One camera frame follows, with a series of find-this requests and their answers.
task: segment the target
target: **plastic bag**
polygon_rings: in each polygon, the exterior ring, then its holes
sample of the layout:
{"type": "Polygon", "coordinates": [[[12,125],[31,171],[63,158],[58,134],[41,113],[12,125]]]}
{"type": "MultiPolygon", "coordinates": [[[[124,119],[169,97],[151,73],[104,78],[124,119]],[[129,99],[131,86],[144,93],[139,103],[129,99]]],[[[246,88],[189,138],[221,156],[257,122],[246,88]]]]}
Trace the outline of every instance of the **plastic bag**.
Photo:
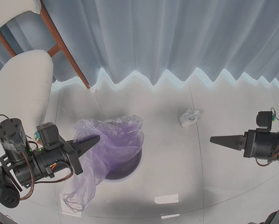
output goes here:
{"type": "Polygon", "coordinates": [[[201,114],[199,110],[187,109],[185,113],[180,116],[180,124],[184,129],[188,129],[192,124],[197,122],[197,118],[201,114]]]}
{"type": "Polygon", "coordinates": [[[73,212],[83,211],[94,197],[96,185],[109,172],[132,159],[141,150],[144,133],[142,119],[136,115],[113,119],[108,123],[82,119],[74,128],[74,142],[100,135],[100,141],[83,154],[79,161],[83,173],[65,181],[61,199],[73,212]]]}

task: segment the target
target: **curtain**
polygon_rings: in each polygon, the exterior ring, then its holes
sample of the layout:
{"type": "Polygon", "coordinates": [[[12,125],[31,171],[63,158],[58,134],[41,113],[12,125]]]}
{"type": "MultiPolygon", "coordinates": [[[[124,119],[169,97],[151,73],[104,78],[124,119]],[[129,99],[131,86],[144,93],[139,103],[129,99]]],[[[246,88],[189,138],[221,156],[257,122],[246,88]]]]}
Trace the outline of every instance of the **curtain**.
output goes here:
{"type": "MultiPolygon", "coordinates": [[[[43,0],[60,35],[94,85],[100,68],[114,83],[136,70],[154,85],[168,69],[185,81],[200,68],[215,81],[225,68],[237,80],[279,81],[279,0],[43,0]]],[[[2,27],[17,53],[48,51],[55,41],[32,12],[2,27]]],[[[10,55],[0,44],[0,69],[10,55]]],[[[60,51],[58,81],[76,76],[60,51]]]]}

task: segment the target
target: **chair seat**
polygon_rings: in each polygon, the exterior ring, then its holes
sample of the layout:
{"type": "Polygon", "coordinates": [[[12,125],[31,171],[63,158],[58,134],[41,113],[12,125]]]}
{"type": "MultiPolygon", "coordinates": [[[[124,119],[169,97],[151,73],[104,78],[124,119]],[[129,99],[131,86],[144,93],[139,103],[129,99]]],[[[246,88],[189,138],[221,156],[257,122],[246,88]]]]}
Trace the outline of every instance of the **chair seat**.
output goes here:
{"type": "Polygon", "coordinates": [[[44,121],[52,79],[53,62],[46,51],[11,58],[0,71],[0,114],[21,119],[26,135],[32,137],[44,121]]]}

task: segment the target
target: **floor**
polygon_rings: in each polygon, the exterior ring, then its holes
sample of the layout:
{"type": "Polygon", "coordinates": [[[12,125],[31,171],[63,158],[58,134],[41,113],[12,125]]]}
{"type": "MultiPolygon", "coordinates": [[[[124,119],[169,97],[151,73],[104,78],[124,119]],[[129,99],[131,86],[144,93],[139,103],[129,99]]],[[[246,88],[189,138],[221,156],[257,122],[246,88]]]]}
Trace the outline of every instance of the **floor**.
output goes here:
{"type": "MultiPolygon", "coordinates": [[[[243,75],[235,81],[227,71],[214,83],[198,71],[186,82],[165,73],[154,87],[137,73],[119,85],[102,74],[90,90],[78,78],[54,83],[45,122],[56,123],[64,139],[73,138],[72,125],[82,118],[136,114],[143,119],[144,162],[130,179],[98,185],[82,213],[71,213],[60,201],[62,183],[39,184],[28,201],[15,209],[0,205],[0,211],[18,223],[263,222],[279,209],[279,162],[260,167],[254,159],[243,158],[243,150],[209,139],[257,128],[257,113],[271,107],[279,117],[276,80],[269,84],[243,75]],[[197,124],[185,130],[179,116],[187,108],[202,113],[197,124]]],[[[279,122],[272,131],[279,131],[279,122]]],[[[66,174],[63,170],[56,178],[66,174]]]]}

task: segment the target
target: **chair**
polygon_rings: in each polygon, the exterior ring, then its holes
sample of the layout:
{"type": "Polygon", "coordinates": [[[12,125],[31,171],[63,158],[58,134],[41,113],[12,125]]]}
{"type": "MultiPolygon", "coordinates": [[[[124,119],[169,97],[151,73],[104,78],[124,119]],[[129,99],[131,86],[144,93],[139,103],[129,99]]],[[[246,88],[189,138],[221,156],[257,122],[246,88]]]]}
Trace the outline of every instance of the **chair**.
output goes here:
{"type": "Polygon", "coordinates": [[[54,54],[62,50],[87,88],[89,84],[57,32],[41,0],[0,0],[0,27],[26,11],[40,14],[57,45],[48,52],[31,50],[16,55],[0,32],[0,40],[12,55],[0,71],[0,114],[21,119],[25,133],[32,137],[36,126],[43,123],[45,118],[53,79],[51,57],[54,54]]]}

